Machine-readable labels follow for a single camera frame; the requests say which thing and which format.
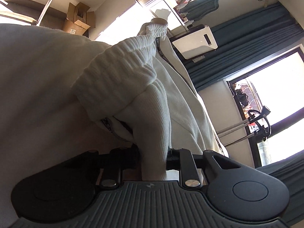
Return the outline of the cardboard box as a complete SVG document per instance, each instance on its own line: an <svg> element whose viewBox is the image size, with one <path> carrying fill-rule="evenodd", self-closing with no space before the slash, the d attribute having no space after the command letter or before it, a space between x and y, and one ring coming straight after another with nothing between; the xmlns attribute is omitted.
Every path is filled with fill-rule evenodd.
<svg viewBox="0 0 304 228"><path fill-rule="evenodd" d="M69 3L62 30L73 35L83 35L87 30L95 28L96 16L90 7L79 2L76 6Z"/></svg>

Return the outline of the right teal curtain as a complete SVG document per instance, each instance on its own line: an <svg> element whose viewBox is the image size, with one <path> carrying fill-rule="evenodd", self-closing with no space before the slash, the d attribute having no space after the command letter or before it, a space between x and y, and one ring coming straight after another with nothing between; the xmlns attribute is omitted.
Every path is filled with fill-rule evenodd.
<svg viewBox="0 0 304 228"><path fill-rule="evenodd" d="M283 220L289 225L295 225L303 220L303 151L291 157L266 166L258 167L264 172L282 181L290 192L290 202Z"/></svg>

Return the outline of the wavy vanity mirror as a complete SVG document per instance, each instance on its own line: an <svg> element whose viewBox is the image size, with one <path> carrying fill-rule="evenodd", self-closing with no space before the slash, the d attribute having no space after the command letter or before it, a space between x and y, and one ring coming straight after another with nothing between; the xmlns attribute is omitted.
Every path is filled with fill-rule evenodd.
<svg viewBox="0 0 304 228"><path fill-rule="evenodd" d="M184 0L174 9L190 22L197 22L219 8L219 0Z"/></svg>

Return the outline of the black framed window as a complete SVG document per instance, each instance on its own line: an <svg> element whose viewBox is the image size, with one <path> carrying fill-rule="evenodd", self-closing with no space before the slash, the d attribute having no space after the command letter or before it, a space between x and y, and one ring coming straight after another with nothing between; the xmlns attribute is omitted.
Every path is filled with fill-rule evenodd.
<svg viewBox="0 0 304 228"><path fill-rule="evenodd" d="M303 150L303 45L227 82L255 167Z"/></svg>

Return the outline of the left teal curtain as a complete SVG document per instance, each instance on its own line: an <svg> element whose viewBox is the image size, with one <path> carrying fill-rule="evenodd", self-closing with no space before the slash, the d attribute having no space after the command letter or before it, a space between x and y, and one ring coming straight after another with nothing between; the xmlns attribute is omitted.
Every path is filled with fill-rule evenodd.
<svg viewBox="0 0 304 228"><path fill-rule="evenodd" d="M184 60L197 91L303 38L303 28L277 2L211 28L217 49L198 62Z"/></svg>

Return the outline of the cream zip-up sweater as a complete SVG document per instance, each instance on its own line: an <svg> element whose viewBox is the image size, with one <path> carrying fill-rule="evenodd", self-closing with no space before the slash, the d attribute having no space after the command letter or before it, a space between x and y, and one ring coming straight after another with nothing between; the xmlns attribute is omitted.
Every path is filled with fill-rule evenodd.
<svg viewBox="0 0 304 228"><path fill-rule="evenodd" d="M91 146L109 149L109 118L143 152L143 174L165 176L168 147L227 155L166 35L144 24L114 46L37 26L1 24L1 227L17 216L17 182Z"/></svg>

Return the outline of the white back chair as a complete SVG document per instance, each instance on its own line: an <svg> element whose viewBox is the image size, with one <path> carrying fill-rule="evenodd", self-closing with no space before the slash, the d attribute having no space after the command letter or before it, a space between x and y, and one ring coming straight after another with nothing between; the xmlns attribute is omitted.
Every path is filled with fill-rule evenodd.
<svg viewBox="0 0 304 228"><path fill-rule="evenodd" d="M192 59L218 48L210 27L205 25L192 27L169 40L185 59Z"/></svg>

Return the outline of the teal curtain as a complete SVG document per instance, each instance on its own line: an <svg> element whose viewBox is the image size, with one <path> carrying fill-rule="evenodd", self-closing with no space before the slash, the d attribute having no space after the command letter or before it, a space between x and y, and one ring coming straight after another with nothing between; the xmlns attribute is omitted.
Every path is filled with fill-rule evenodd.
<svg viewBox="0 0 304 228"><path fill-rule="evenodd" d="M303 38L303 28L277 2L211 28L217 49L198 62L184 60L197 91Z"/></svg>
<svg viewBox="0 0 304 228"><path fill-rule="evenodd" d="M303 151L291 157L266 166L258 167L264 172L282 181L290 192L290 202L283 220L289 225L295 225L303 220Z"/></svg>

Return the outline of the white dresser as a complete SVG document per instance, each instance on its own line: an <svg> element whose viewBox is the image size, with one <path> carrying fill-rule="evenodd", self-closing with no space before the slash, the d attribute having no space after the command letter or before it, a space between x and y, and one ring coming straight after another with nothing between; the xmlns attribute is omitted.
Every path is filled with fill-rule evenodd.
<svg viewBox="0 0 304 228"><path fill-rule="evenodd" d="M105 0L95 11L89 39L114 45L136 36L144 23L158 17L167 20L169 37L175 36L187 30L176 6L175 0Z"/></svg>

